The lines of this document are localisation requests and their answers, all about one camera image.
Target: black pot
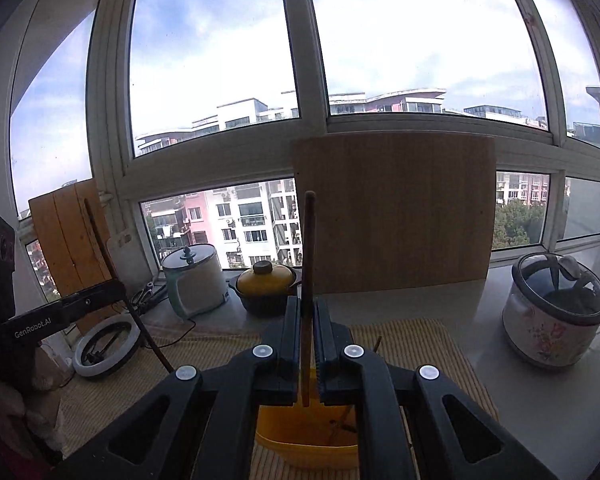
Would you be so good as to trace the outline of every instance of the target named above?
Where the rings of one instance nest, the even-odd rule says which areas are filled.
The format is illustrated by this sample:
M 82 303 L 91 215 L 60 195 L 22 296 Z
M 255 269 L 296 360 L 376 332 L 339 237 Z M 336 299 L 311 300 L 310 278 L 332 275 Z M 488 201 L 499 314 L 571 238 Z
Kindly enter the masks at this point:
M 242 306 L 247 312 L 258 317 L 273 317 L 273 316 L 284 316 L 286 312 L 286 300 L 289 296 L 296 296 L 298 294 L 298 284 L 300 283 L 300 277 L 298 272 L 289 266 L 285 266 L 294 274 L 294 280 L 287 288 L 286 294 L 276 294 L 274 296 L 245 296 L 236 287 L 238 278 L 235 276 L 229 280 L 229 287 L 234 290 Z

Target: floral pattern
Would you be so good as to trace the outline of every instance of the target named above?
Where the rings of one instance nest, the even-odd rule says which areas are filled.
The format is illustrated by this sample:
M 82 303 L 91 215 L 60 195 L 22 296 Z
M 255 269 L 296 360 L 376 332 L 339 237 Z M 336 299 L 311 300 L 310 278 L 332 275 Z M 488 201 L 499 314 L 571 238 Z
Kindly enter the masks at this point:
M 553 323 L 553 326 L 546 326 L 541 323 L 540 326 L 533 326 L 528 329 L 534 338 L 534 348 L 538 356 L 544 361 L 560 358 L 564 350 L 564 343 L 560 340 L 567 327 L 562 323 Z

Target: sky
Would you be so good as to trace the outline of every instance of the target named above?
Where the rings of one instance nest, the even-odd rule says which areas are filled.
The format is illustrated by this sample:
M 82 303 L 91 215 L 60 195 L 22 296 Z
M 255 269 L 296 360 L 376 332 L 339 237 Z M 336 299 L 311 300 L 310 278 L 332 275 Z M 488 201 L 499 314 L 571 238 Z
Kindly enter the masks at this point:
M 568 0 L 536 0 L 552 41 L 568 123 L 600 124 L 585 86 L 599 78 Z M 446 89 L 444 107 L 482 104 L 545 116 L 531 42 L 514 0 L 314 0 L 329 93 Z M 92 16 L 56 50 L 11 121 L 18 210 L 91 170 L 84 72 Z M 270 107 L 295 88 L 282 0 L 136 0 L 132 133 L 190 127 L 218 105 Z

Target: striped mat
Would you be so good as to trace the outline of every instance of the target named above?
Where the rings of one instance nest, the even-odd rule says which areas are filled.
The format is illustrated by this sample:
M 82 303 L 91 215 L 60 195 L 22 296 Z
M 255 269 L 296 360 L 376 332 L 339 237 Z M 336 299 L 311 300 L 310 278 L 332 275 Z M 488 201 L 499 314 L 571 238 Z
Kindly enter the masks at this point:
M 357 344 L 371 348 L 382 335 L 378 353 L 391 364 L 415 368 L 433 364 L 453 379 L 494 418 L 498 412 L 489 394 L 478 382 L 474 370 L 453 342 L 442 322 L 433 319 L 395 320 L 378 325 L 351 326 Z M 224 365 L 242 350 L 259 343 L 259 336 L 196 334 L 164 349 L 169 361 L 178 367 L 195 365 L 205 370 Z M 158 344 L 168 341 L 156 338 Z M 101 381 L 76 376 L 62 390 L 69 455 L 96 435 L 120 413 L 129 408 L 165 377 L 164 368 L 150 350 L 140 349 L 122 369 Z M 287 465 L 276 453 L 255 443 L 250 480 L 354 480 L 358 470 L 308 471 Z

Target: yellow container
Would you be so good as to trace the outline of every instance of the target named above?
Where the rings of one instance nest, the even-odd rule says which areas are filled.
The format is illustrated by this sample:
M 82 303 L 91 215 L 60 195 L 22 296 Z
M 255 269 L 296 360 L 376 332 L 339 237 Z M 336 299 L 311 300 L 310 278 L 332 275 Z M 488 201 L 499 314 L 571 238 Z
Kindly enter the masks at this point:
M 261 406 L 256 425 L 256 442 L 278 453 L 287 463 L 304 469 L 353 469 L 358 467 L 358 434 L 356 413 L 352 409 L 332 439 L 334 422 L 340 420 L 346 406 L 325 406 L 320 403 L 311 370 L 310 402 L 293 406 Z

